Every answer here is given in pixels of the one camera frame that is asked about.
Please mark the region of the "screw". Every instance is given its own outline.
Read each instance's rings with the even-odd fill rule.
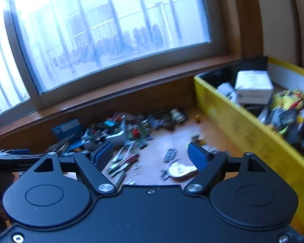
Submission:
[[[150,190],[147,190],[147,193],[148,193],[149,195],[154,195],[154,194],[156,193],[156,191],[150,189]]]
[[[114,186],[111,184],[102,184],[98,186],[98,189],[102,192],[110,192],[114,189]]]
[[[16,243],[23,243],[24,242],[24,237],[19,235],[19,234],[16,234],[12,237],[13,241],[16,242]]]
[[[287,243],[288,241],[289,237],[287,235],[282,235],[278,240],[279,243]]]
[[[200,184],[190,184],[187,186],[187,190],[190,192],[199,192],[203,187]]]

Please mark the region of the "label on blue box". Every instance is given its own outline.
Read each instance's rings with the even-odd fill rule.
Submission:
[[[82,126],[78,119],[73,119],[69,122],[61,124],[52,129],[52,132],[58,140],[62,140],[70,135],[75,136],[75,140],[79,139],[82,136]]]

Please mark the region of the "white box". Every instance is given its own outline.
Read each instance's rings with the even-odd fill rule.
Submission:
[[[241,104],[268,104],[274,87],[267,71],[239,71],[234,89]]]

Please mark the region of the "window sill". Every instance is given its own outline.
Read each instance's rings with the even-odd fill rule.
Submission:
[[[0,139],[22,129],[45,122],[62,114],[125,95],[127,93],[149,88],[154,85],[173,81],[182,77],[193,76],[206,70],[237,61],[239,56],[215,56],[199,61],[154,70],[135,77],[124,79],[80,95],[61,101],[48,108],[32,112],[0,128]]]

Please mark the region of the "wall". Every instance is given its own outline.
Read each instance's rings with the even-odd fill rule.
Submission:
[[[259,0],[263,50],[280,60],[300,65],[300,31],[294,0]]]

